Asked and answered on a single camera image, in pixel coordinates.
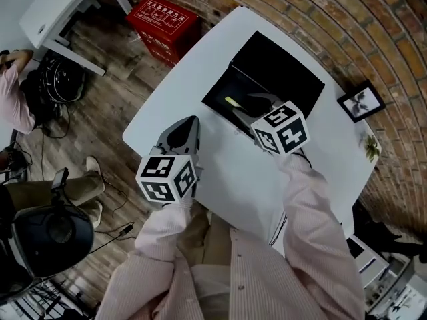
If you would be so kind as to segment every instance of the white desk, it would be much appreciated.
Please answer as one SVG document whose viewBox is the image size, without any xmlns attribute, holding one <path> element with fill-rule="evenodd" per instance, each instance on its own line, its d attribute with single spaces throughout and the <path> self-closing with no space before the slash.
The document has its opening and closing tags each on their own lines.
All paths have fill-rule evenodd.
<svg viewBox="0 0 427 320">
<path fill-rule="evenodd" d="M 199 164 L 205 170 L 196 199 L 232 225 L 270 239 L 283 211 L 286 181 L 270 155 L 201 102 L 257 30 L 325 83 L 307 120 L 312 139 L 304 151 L 313 168 L 328 180 L 332 210 L 349 237 L 354 232 L 352 205 L 375 166 L 359 147 L 359 134 L 372 132 L 365 121 L 355 125 L 341 109 L 336 99 L 344 92 L 308 53 L 244 7 L 218 23 L 173 68 L 138 111 L 123 140 L 141 156 L 147 155 L 162 131 L 197 115 L 201 122 Z"/>
<path fill-rule="evenodd" d="M 70 15 L 83 0 L 34 0 L 22 16 L 19 25 L 36 49 L 45 46 L 50 50 L 103 75 L 105 70 L 84 59 L 67 48 L 68 42 L 59 32 L 68 22 Z M 131 11 L 128 0 L 117 0 L 126 14 Z"/>
</svg>

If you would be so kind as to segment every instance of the picture frame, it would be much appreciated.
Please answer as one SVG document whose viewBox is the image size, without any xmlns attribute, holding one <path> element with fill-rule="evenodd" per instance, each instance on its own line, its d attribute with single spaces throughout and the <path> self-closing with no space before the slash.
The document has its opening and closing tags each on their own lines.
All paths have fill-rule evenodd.
<svg viewBox="0 0 427 320">
<path fill-rule="evenodd" d="M 354 123 L 383 110 L 386 104 L 370 81 L 358 85 L 351 92 L 337 99 L 341 108 Z"/>
</svg>

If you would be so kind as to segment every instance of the red fire extinguisher box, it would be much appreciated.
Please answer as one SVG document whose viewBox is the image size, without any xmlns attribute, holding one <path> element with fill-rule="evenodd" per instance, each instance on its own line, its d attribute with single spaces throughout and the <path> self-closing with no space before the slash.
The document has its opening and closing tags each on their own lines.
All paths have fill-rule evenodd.
<svg viewBox="0 0 427 320">
<path fill-rule="evenodd" d="M 151 54 L 174 67 L 200 40 L 198 15 L 166 0 L 143 0 L 126 19 Z"/>
</svg>

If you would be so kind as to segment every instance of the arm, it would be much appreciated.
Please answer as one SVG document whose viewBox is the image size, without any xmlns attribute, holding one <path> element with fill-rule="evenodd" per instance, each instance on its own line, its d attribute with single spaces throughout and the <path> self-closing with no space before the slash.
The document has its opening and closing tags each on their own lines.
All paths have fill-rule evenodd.
<svg viewBox="0 0 427 320">
<path fill-rule="evenodd" d="M 179 234 L 190 220 L 192 198 L 166 205 L 145 222 L 135 251 L 113 273 L 96 319 L 129 319 L 171 285 Z"/>
<path fill-rule="evenodd" d="M 18 75 L 21 74 L 21 72 L 24 70 L 24 68 L 27 66 L 28 62 L 33 58 L 33 52 L 32 50 L 20 50 L 12 52 L 9 55 L 2 56 L 1 60 L 4 64 L 8 61 L 12 61 L 14 65 L 16 65 Z"/>
<path fill-rule="evenodd" d="M 324 177 L 297 155 L 278 158 L 290 179 L 284 197 L 286 259 L 328 319 L 363 319 L 364 292 Z"/>
</svg>

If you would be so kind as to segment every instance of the pink shirt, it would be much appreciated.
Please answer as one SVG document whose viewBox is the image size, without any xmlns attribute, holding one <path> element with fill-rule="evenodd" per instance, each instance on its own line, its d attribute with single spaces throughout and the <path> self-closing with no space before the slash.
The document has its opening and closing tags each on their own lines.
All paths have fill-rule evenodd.
<svg viewBox="0 0 427 320">
<path fill-rule="evenodd" d="M 0 75 L 0 117 L 24 134 L 30 134 L 34 128 L 35 117 L 30 113 L 25 95 L 19 88 L 16 65 Z"/>
<path fill-rule="evenodd" d="M 284 193 L 286 257 L 256 236 L 230 229 L 229 318 L 233 320 L 363 320 L 364 292 L 344 232 L 331 212 L 327 183 L 297 155 L 278 159 L 289 178 Z M 202 320 L 197 285 L 179 234 L 191 200 L 153 212 L 118 267 L 97 320 Z"/>
</svg>

